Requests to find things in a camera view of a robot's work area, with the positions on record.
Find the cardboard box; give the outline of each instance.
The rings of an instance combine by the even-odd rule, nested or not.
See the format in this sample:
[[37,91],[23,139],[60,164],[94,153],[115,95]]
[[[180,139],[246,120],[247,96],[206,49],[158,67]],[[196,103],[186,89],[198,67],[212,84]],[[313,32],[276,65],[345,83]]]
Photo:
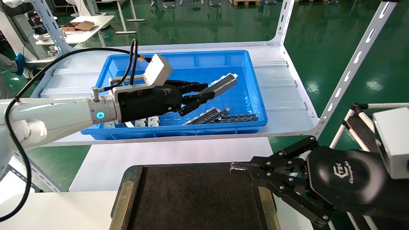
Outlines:
[[68,23],[62,26],[61,29],[65,32],[79,31],[79,30],[88,31],[94,27],[95,27],[95,23],[83,21],[81,23]]

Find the blue plastic bin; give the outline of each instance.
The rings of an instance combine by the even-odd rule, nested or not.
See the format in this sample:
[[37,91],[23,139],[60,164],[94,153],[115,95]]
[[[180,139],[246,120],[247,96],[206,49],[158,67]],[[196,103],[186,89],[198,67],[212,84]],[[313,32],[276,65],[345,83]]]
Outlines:
[[[84,129],[81,133],[92,135],[97,140],[120,140],[187,135],[256,133],[261,126],[267,124],[263,99],[261,98],[256,75],[247,51],[179,52],[163,53],[160,55],[166,57],[173,67],[173,72],[169,76],[170,80],[212,83],[223,75],[233,73],[238,75],[237,85],[184,117],[180,117],[177,113],[166,113],[160,116],[159,127],[116,127],[114,129],[104,129],[103,124],[99,124]],[[127,54],[110,55],[105,61],[96,86],[108,86],[108,79],[110,77],[122,76],[127,65]],[[147,65],[147,62],[138,60],[136,74],[144,73]],[[211,107],[218,109],[230,108],[230,115],[257,113],[258,121],[182,125]]]

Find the dark work surface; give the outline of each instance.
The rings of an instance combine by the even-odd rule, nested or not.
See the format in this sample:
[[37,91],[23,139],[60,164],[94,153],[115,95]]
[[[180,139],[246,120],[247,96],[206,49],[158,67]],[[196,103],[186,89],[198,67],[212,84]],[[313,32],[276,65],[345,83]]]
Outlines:
[[255,230],[261,224],[250,179],[230,175],[229,165],[144,167],[128,226],[138,229]]

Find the white table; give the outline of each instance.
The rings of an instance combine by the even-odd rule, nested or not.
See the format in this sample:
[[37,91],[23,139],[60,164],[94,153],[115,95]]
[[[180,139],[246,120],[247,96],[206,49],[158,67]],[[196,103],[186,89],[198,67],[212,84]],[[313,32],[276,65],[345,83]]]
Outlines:
[[[108,230],[117,192],[47,192],[30,194],[23,208],[0,223],[2,230]],[[21,194],[0,205],[4,216]]]
[[[272,154],[268,138],[98,144],[89,150],[70,192],[118,191],[125,170],[133,165],[249,161]],[[307,218],[280,198],[274,199],[282,230],[313,229]]]
[[[72,20],[72,23],[76,22],[83,22],[89,21],[95,23],[95,27],[89,31],[72,31],[66,32],[67,37],[65,41],[67,44],[78,44],[86,42],[90,39],[94,34],[98,33],[99,39],[101,40],[101,44],[105,47],[105,41],[101,33],[101,28],[103,28],[106,24],[109,23],[114,18],[114,16],[80,16]],[[52,45],[54,44],[53,40],[46,40],[46,41],[37,41],[37,45]]]
[[[128,31],[126,29],[124,14],[122,13],[120,1],[123,1],[123,0],[102,0],[101,2],[117,2],[119,17],[121,18],[122,27],[124,28],[124,31],[117,31],[117,32],[115,32],[115,34],[136,34],[137,31]],[[136,18],[135,7],[133,5],[133,1],[132,0],[129,0],[129,1],[130,1],[130,8],[132,10],[133,19],[127,19],[126,21],[127,22],[137,22],[137,23],[144,22],[145,19],[137,19]]]

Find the person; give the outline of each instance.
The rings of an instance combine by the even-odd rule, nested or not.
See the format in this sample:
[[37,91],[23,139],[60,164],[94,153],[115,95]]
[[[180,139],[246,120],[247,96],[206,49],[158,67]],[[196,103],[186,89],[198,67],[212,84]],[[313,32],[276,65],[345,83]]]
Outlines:
[[[0,69],[16,73],[21,76],[24,71],[25,59],[24,56],[19,53],[14,61],[10,60],[3,54],[0,54]],[[11,97],[10,88],[7,85],[6,79],[3,74],[0,73],[0,99],[9,99]]]

